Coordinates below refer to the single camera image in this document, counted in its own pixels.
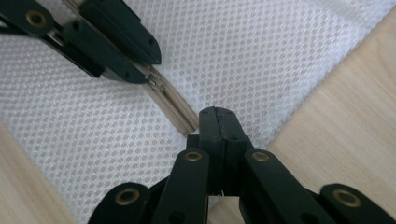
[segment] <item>wooden surface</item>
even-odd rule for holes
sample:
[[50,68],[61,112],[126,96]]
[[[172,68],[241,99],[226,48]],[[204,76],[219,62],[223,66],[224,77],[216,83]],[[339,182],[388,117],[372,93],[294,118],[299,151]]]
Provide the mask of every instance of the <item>wooden surface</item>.
[[[270,144],[301,183],[339,182],[396,218],[396,10],[304,102]],[[0,222],[73,223],[69,211],[0,125]],[[209,223],[243,223],[237,199]]]
[[[308,189],[360,190],[396,218],[396,9],[311,94],[268,150]],[[244,223],[237,199],[209,223]]]

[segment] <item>textured fabric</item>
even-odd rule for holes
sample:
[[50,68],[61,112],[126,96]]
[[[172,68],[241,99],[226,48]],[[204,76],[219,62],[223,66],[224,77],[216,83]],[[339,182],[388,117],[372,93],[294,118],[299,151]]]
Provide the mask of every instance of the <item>textured fabric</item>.
[[[73,17],[59,0],[40,2],[58,22]],[[231,109],[265,148],[395,1],[126,3],[160,43],[157,69],[192,109]],[[141,87],[91,78],[38,40],[0,36],[0,80],[1,120],[77,223],[114,186],[166,177],[185,147]]]

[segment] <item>zipper teeth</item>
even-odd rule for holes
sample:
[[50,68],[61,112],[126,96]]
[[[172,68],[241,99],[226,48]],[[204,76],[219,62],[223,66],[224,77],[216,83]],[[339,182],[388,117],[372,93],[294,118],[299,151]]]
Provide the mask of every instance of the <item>zipper teeth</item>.
[[76,15],[79,16],[78,12],[78,1],[76,0],[63,0],[64,4],[67,5]]
[[166,117],[184,135],[198,128],[198,117],[175,88],[152,66],[148,67],[149,83],[143,85]]
[[[171,84],[166,79],[164,80],[164,83],[166,87],[171,86]],[[169,96],[168,99],[173,100],[174,105],[180,105],[177,108],[179,109],[183,117],[185,117],[186,121],[190,124],[190,126],[194,130],[197,129],[198,119],[196,119],[196,114],[192,111],[192,109],[187,105],[186,101],[183,98],[181,98],[181,96],[173,87],[172,88],[166,88],[166,87],[165,87],[165,92]]]

